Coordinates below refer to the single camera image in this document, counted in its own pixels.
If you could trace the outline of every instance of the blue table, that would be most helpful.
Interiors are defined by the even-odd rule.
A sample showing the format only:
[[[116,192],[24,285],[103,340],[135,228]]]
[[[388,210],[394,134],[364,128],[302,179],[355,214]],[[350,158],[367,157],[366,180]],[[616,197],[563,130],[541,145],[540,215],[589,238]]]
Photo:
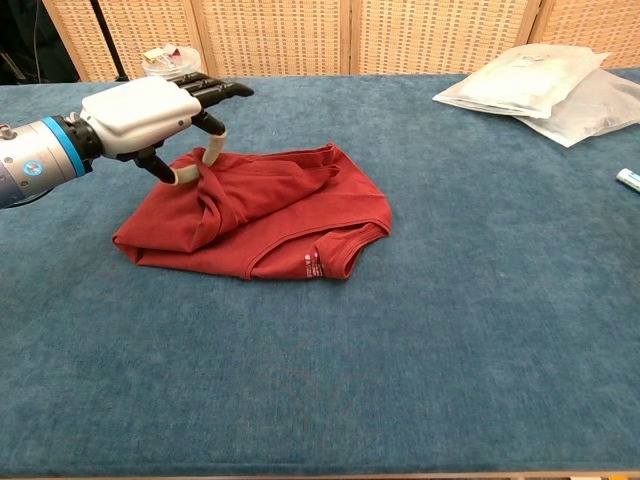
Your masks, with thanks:
[[[227,151],[334,142],[388,196],[346,282],[132,265],[132,163],[0,211],[0,476],[640,470],[640,195],[615,180],[640,128],[565,149],[431,100],[461,78],[243,79],[216,107]],[[2,121],[108,86],[3,87]]]

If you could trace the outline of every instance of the gray robot arm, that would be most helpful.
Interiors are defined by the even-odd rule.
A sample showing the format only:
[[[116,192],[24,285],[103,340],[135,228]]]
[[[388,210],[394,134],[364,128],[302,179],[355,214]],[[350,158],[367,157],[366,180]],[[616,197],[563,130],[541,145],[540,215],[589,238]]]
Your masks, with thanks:
[[[201,73],[175,80],[144,77],[85,97],[82,111],[45,117],[11,129],[0,126],[0,208],[40,198],[92,171],[100,157],[133,160],[162,182],[182,183],[193,172],[176,171],[156,154],[164,141],[195,125],[220,148],[226,129],[206,108],[253,91]]]

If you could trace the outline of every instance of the red shirt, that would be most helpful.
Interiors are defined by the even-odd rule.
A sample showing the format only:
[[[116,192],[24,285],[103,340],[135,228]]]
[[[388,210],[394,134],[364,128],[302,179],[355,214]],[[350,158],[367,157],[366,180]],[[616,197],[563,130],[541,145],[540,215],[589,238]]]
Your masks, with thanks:
[[[391,233],[386,197],[337,146],[268,155],[203,148],[172,166],[200,179],[157,184],[113,236],[136,265],[243,279],[347,279],[358,256]]]

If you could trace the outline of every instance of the plastic bag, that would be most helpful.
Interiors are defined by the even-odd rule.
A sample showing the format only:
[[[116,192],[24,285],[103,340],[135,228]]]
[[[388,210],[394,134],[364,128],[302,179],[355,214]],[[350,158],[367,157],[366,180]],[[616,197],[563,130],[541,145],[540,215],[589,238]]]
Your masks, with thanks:
[[[457,107],[499,115],[549,118],[609,53],[590,48],[534,43],[511,48],[433,97]]]
[[[598,69],[553,107],[549,119],[515,117],[560,145],[640,122],[640,85]]]

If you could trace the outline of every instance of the beige wicker panel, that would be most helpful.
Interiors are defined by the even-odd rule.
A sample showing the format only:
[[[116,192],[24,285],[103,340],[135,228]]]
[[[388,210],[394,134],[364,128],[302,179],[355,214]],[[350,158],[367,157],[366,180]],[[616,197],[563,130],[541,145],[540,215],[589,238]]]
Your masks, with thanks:
[[[354,73],[468,73],[526,43],[539,0],[354,0]]]
[[[213,74],[348,71],[349,0],[193,0]]]
[[[131,79],[144,76],[142,53],[166,43],[191,46],[202,56],[190,0],[101,0],[100,5]]]
[[[640,67],[640,1],[545,0],[530,41],[584,45],[612,52],[605,67]]]
[[[80,79],[85,82],[115,79],[116,68],[89,0],[44,0],[44,5]]]

